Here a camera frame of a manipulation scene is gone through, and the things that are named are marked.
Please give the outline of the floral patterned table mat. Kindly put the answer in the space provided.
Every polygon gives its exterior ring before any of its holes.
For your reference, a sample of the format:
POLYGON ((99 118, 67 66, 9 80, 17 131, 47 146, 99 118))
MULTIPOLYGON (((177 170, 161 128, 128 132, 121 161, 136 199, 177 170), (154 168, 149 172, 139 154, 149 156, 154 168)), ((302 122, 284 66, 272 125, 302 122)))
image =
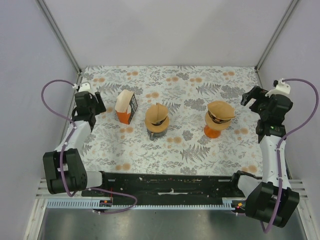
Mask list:
POLYGON ((256 125, 259 116, 241 105, 242 94, 258 84, 253 67, 89 66, 82 80, 100 92, 99 114, 79 153, 87 171, 230 176, 263 172, 256 125), (133 91, 138 108, 130 122, 119 122, 117 96, 133 91), (207 105, 224 101, 235 109, 231 125, 218 138, 204 133, 207 105), (165 136, 151 141, 145 125, 156 103, 168 109, 165 136))

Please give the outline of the bamboo ring dripper stand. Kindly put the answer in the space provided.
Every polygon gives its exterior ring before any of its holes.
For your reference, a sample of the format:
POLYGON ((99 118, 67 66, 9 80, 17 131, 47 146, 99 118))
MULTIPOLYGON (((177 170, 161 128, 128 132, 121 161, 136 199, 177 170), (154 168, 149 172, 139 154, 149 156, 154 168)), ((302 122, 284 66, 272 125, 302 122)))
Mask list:
POLYGON ((231 125, 231 121, 228 121, 225 123, 215 123, 207 113, 206 113, 204 119, 205 119, 205 123, 208 125, 208 127, 215 130, 215 131, 223 131, 231 125))

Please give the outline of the aluminium frame post left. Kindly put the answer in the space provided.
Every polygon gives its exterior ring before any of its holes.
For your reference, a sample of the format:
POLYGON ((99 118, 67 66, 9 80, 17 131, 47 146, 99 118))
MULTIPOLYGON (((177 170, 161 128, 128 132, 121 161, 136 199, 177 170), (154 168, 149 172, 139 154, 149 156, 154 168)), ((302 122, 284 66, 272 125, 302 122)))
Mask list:
POLYGON ((58 42, 60 43, 62 49, 64 50, 65 54, 67 55, 69 61, 71 62, 73 68, 77 72, 77 74, 80 76, 82 73, 82 69, 77 62, 69 44, 67 43, 60 27, 58 26, 51 10, 49 9, 47 3, 45 0, 35 0, 37 5, 39 6, 42 14, 44 15, 45 19, 47 20, 50 28, 52 29, 54 35, 56 36, 58 42))

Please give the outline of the brown paper coffee filter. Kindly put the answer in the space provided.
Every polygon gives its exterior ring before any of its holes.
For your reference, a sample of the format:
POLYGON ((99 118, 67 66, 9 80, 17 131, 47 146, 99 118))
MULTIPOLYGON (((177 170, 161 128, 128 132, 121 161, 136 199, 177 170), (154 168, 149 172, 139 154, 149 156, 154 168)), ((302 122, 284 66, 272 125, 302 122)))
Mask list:
POLYGON ((231 120, 235 118, 235 109, 225 101, 216 100, 207 105, 208 115, 212 119, 231 120))

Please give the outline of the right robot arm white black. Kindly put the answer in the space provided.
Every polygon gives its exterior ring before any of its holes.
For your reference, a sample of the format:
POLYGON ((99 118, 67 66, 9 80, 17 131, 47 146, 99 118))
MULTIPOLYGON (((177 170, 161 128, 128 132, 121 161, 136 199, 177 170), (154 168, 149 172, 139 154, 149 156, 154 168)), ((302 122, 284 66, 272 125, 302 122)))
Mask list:
POLYGON ((271 226, 283 228, 300 201, 299 193, 292 190, 284 157, 283 121, 293 102, 286 92, 259 86, 242 95, 241 105, 246 106, 250 100, 254 100, 250 110, 259 115, 255 132, 262 153, 262 179, 239 170, 232 176, 229 191, 235 197, 244 194, 245 215, 267 224, 265 230, 271 226))

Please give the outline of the aluminium frame post right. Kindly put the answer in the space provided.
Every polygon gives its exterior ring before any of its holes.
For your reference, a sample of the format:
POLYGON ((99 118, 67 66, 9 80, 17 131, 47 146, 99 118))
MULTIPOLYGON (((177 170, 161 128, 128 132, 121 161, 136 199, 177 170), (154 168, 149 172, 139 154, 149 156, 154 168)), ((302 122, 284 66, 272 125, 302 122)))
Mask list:
POLYGON ((263 64, 265 63, 267 57, 269 56, 270 52, 272 51, 274 45, 276 44, 278 38, 280 37, 282 31, 286 27, 287 23, 289 22, 291 16, 293 15, 294 11, 296 10, 297 6, 299 5, 300 0, 291 0, 289 5, 287 6, 284 14, 282 15, 279 23, 277 24, 271 38, 269 39, 265 49, 263 50, 257 64, 255 65, 254 69, 256 73, 259 73, 260 69, 262 68, 263 64))

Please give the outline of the orange coffee filter box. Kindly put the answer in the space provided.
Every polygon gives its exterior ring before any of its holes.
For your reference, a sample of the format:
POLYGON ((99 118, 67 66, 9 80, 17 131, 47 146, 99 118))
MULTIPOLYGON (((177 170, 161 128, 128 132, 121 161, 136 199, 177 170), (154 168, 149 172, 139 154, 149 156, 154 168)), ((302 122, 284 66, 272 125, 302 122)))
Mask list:
POLYGON ((138 102, 133 91, 124 89, 116 98, 115 112, 122 124, 129 125, 138 109, 138 102))

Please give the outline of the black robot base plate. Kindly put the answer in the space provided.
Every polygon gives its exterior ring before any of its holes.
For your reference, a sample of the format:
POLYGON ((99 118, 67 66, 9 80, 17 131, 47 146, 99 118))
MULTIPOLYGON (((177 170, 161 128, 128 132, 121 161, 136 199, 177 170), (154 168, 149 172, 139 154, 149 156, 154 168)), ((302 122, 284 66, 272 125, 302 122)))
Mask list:
POLYGON ((230 176, 102 173, 100 189, 124 193, 145 204, 219 203, 243 198, 230 176))

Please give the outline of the ribbed glass coffee dripper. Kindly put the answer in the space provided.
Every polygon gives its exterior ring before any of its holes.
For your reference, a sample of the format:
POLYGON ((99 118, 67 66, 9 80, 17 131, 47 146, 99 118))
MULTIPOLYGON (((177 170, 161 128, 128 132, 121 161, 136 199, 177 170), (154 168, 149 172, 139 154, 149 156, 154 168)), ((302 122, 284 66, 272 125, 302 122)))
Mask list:
POLYGON ((221 119, 221 118, 216 117, 215 115, 213 115, 209 111, 207 113, 208 113, 208 116, 210 117, 210 119, 216 124, 224 124, 224 123, 231 121, 231 118, 221 119))

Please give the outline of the aluminium frame post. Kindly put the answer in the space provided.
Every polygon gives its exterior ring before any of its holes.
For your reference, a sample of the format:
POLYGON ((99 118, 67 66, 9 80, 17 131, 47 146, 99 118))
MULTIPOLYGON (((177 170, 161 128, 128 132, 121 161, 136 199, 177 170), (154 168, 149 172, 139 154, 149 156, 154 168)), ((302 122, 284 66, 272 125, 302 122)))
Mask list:
POLYGON ((259 73, 260 69, 262 68, 263 64, 265 63, 267 57, 269 56, 270 52, 272 51, 274 45, 276 44, 278 38, 280 37, 282 31, 286 27, 287 23, 289 22, 291 16, 293 15, 294 11, 296 10, 297 6, 299 5, 300 0, 291 0, 289 5, 287 6, 284 14, 282 15, 279 23, 277 24, 271 38, 269 39, 265 49, 263 50, 257 64, 255 65, 254 69, 256 73, 259 73))
POLYGON ((37 5, 39 6, 42 14, 44 15, 45 19, 47 20, 50 28, 52 29, 54 35, 56 36, 58 42, 60 43, 62 49, 64 50, 65 54, 67 55, 69 61, 71 62, 73 68, 77 72, 77 74, 80 76, 82 73, 82 69, 77 62, 69 44, 67 43, 60 27, 58 26, 51 10, 49 9, 47 3, 45 0, 35 0, 37 5))

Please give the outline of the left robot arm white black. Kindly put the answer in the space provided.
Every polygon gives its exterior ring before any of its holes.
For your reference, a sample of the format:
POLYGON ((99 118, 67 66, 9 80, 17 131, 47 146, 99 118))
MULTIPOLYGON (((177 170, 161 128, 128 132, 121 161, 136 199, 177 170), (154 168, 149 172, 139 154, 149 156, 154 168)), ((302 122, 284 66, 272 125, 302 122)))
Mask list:
POLYGON ((81 91, 75 94, 76 107, 72 112, 66 136, 54 151, 43 155, 43 165, 47 189, 50 194, 81 192, 87 188, 103 197, 110 192, 109 182, 103 180, 100 171, 86 171, 80 149, 91 134, 96 116, 105 112, 106 108, 97 91, 81 91))

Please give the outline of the grey ribbed glass carafe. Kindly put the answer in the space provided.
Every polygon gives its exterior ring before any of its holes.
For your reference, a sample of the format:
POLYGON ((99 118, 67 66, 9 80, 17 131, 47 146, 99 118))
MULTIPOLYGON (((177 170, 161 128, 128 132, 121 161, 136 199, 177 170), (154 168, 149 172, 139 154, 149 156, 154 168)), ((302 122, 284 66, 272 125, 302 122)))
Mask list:
POLYGON ((150 141, 154 141, 157 140, 159 138, 162 138, 163 136, 165 136, 167 133, 167 130, 164 130, 162 132, 152 132, 150 130, 147 130, 147 134, 149 136, 149 140, 150 141))

